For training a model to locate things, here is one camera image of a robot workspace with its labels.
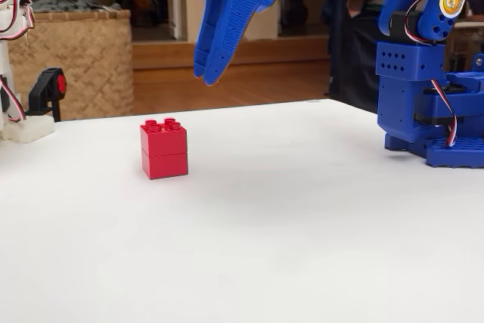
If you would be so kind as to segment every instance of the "cable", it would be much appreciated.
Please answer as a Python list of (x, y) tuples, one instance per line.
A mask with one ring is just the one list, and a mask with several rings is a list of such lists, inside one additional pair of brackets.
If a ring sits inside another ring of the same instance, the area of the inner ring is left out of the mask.
[(452, 109), (451, 103), (449, 102), (447, 96), (445, 95), (444, 90), (442, 90), (442, 87), (440, 86), (440, 84), (434, 79), (431, 79), (431, 81), (432, 81), (433, 87), (439, 93), (441, 99), (444, 101), (445, 105), (452, 113), (453, 123), (452, 123), (452, 126), (449, 126), (450, 135), (447, 138), (446, 145), (448, 147), (453, 147), (455, 145), (455, 140), (457, 137), (457, 116), (455, 115), (454, 109)]
[(434, 41), (430, 41), (428, 39), (422, 39), (419, 36), (413, 34), (410, 32), (408, 29), (408, 16), (409, 14), (418, 6), (418, 4), (422, 2), (422, 0), (416, 0), (410, 8), (407, 10), (407, 13), (405, 14), (405, 19), (404, 19), (404, 25), (405, 25), (405, 34), (410, 38), (412, 41), (420, 44), (420, 45), (435, 45), (436, 43)]
[[(8, 0), (1, 0), (0, 4), (3, 4), (6, 1), (8, 1)], [(28, 30), (35, 28), (36, 22), (35, 22), (35, 19), (33, 17), (33, 10), (32, 10), (31, 4), (32, 4), (32, 0), (29, 0), (27, 2), (27, 4), (24, 5), (24, 7), (26, 9), (26, 13), (24, 14), (24, 16), (26, 18), (27, 25), (22, 27), (18, 32), (16, 32), (13, 35), (0, 36), (0, 41), (4, 41), (4, 40), (5, 41), (12, 41), (12, 40), (15, 40), (15, 39), (19, 39), (21, 36), (25, 35), (25, 33)], [(12, 14), (12, 21), (11, 21), (10, 25), (8, 26), (8, 28), (5, 29), (5, 30), (0, 30), (0, 33), (6, 33), (8, 30), (10, 30), (12, 28), (12, 26), (15, 24), (15, 21), (17, 20), (19, 8), (20, 8), (20, 0), (14, 0), (14, 11), (13, 11), (13, 14)]]
[[(405, 20), (404, 20), (405, 34), (408, 36), (408, 38), (410, 38), (412, 41), (416, 42), (417, 44), (429, 45), (429, 46), (435, 45), (436, 42), (430, 41), (429, 39), (423, 39), (423, 38), (413, 34), (410, 31), (410, 29), (408, 28), (408, 16), (418, 6), (418, 4), (420, 2), (422, 2), (422, 0), (416, 0), (410, 6), (410, 8), (407, 10), (407, 13), (405, 14)], [(432, 81), (433, 87), (435, 88), (435, 90), (439, 94), (440, 98), (444, 101), (445, 105), (448, 107), (448, 109), (451, 111), (451, 114), (452, 114), (453, 123), (452, 123), (451, 126), (448, 126), (449, 136), (448, 136), (447, 141), (445, 143), (448, 147), (451, 148), (455, 145), (455, 141), (457, 139), (457, 126), (458, 126), (457, 116), (455, 115), (454, 109), (452, 108), (451, 103), (447, 98), (447, 95), (445, 94), (444, 90), (442, 89), (440, 84), (437, 82), (437, 80), (431, 79), (430, 81)]]
[(8, 115), (8, 119), (14, 123), (18, 123), (21, 120), (25, 120), (26, 116), (25, 116), (25, 111), (23, 110), (22, 104), (18, 101), (17, 97), (8, 87), (7, 82), (5, 81), (5, 78), (3, 76), (0, 76), (0, 90), (2, 89), (2, 87), (5, 89), (5, 92), (7, 92), (7, 95), (10, 97), (10, 99), (14, 102), (15, 107), (17, 108), (17, 111), (20, 115), (20, 117), (16, 119)]

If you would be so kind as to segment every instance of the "red wire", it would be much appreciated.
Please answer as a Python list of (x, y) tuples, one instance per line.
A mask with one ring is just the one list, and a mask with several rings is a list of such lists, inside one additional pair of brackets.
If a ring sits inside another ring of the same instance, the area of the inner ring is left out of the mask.
[[(0, 4), (3, 4), (6, 1), (7, 0), (0, 0)], [(5, 30), (0, 30), (0, 33), (7, 32), (14, 25), (16, 19), (17, 19), (17, 0), (14, 0), (14, 16), (12, 17), (12, 21), (10, 22), (10, 25), (8, 26), (8, 28)]]

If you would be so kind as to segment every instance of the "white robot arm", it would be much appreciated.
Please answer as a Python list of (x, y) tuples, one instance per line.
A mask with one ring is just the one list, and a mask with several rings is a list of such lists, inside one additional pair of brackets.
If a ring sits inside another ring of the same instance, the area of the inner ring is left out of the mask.
[(35, 27), (32, 0), (0, 0), (0, 133), (3, 138), (28, 142), (54, 131), (50, 116), (25, 115), (17, 99), (8, 56), (8, 41)]

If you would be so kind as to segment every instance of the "lego brick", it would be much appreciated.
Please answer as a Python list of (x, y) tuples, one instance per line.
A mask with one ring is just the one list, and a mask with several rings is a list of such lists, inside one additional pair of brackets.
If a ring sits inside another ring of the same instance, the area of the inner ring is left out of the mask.
[(187, 153), (187, 131), (175, 119), (147, 120), (141, 126), (141, 148), (149, 157)]
[(141, 151), (143, 170), (149, 179), (162, 179), (188, 174), (188, 155), (173, 154), (149, 157)]

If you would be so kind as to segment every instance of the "blue base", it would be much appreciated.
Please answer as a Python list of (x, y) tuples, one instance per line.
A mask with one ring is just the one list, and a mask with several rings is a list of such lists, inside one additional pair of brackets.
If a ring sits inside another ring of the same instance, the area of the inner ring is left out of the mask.
[(434, 168), (484, 168), (484, 138), (458, 138), (453, 148), (447, 148), (444, 138), (408, 143), (386, 134), (385, 148), (418, 155)]

